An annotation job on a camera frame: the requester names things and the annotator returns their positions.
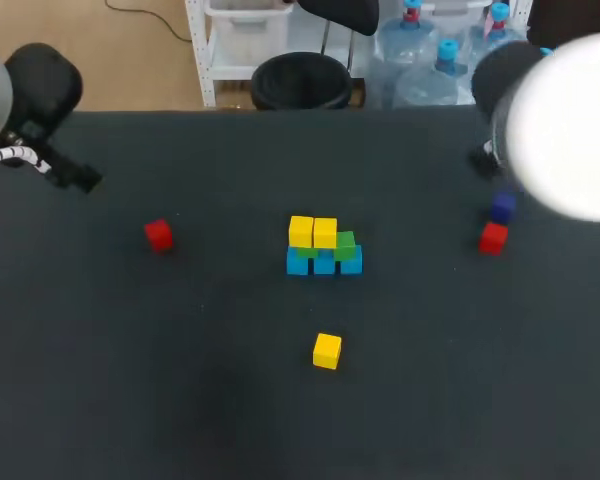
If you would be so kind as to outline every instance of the blue cube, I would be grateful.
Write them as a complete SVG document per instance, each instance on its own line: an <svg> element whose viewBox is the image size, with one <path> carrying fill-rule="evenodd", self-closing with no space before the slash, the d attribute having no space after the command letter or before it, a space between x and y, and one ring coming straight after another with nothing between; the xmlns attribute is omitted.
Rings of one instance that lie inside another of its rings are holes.
<svg viewBox="0 0 600 480"><path fill-rule="evenodd" d="M511 193L499 193L491 205L491 221L499 225L508 225L516 210L516 197Z"/></svg>
<svg viewBox="0 0 600 480"><path fill-rule="evenodd" d="M309 259L298 255L298 249L287 250L287 275L309 275Z"/></svg>
<svg viewBox="0 0 600 480"><path fill-rule="evenodd" d="M362 273L362 247L360 245L356 245L355 257L340 262L340 273L342 275L360 275Z"/></svg>
<svg viewBox="0 0 600 480"><path fill-rule="evenodd" d="M318 256L313 259L315 275L333 275L336 273L336 259L333 250L318 250Z"/></svg>

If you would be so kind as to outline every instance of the black cable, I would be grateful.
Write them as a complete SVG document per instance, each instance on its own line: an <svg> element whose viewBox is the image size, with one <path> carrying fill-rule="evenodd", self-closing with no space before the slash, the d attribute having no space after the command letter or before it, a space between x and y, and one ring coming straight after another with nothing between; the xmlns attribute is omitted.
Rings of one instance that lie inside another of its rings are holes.
<svg viewBox="0 0 600 480"><path fill-rule="evenodd" d="M154 17L156 17L158 20L160 20L162 23L164 23L167 28L171 31L171 34L176 37L178 40L180 40L181 42L185 42L185 43L191 43L191 39L190 38L184 38L181 37L180 35L178 35L176 33L176 31L173 29L173 27L169 24L169 22L167 22L164 18L162 18L160 15L158 15L155 12L151 12L149 10L143 10L141 8L120 8L120 7L114 7L113 5L111 5L109 3L109 0L104 0L104 4L107 6L107 8L110 8L111 10L114 10L116 12L125 12L125 13L146 13L147 15L152 15Z"/></svg>

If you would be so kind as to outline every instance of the plastic water bottle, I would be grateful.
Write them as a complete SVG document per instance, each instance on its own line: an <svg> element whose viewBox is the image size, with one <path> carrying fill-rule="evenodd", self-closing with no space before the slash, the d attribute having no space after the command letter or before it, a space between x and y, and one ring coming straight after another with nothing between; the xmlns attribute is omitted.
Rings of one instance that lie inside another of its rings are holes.
<svg viewBox="0 0 600 480"><path fill-rule="evenodd" d="M367 76L367 104L390 109L398 77L431 48L433 25L420 18L422 0L404 0L402 18L387 20L375 38Z"/></svg>
<svg viewBox="0 0 600 480"><path fill-rule="evenodd" d="M475 70L480 60L496 48L511 42L527 41L523 35L507 27L509 13L509 5L500 2L494 3L491 6L491 19L493 19L491 30L486 32L486 25L481 25L474 26L469 31L469 70L471 72Z"/></svg>
<svg viewBox="0 0 600 480"><path fill-rule="evenodd" d="M457 55L456 40L440 41L435 62L423 64L399 78L394 106L455 105L458 78L466 73L466 67L456 63Z"/></svg>

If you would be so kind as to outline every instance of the red cube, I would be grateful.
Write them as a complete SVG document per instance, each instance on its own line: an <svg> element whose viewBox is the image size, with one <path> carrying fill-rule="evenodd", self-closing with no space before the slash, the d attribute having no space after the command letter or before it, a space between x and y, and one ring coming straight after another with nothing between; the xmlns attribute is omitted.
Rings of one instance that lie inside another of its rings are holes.
<svg viewBox="0 0 600 480"><path fill-rule="evenodd" d="M173 235L169 224L164 220L156 220L144 226L151 248L155 252L162 253L173 247Z"/></svg>
<svg viewBox="0 0 600 480"><path fill-rule="evenodd" d="M489 255L500 255L507 241L509 229L497 223L489 222L480 238L480 251Z"/></svg>

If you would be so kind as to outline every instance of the wooden floor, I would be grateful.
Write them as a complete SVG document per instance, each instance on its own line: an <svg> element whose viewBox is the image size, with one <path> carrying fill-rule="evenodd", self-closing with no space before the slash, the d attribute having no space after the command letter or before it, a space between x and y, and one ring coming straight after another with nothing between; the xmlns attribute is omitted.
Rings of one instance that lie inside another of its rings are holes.
<svg viewBox="0 0 600 480"><path fill-rule="evenodd" d="M110 0L159 13L190 38L184 0ZM149 15L104 0L0 0L0 58L31 42L52 45L84 79L80 110L200 110L191 44Z"/></svg>

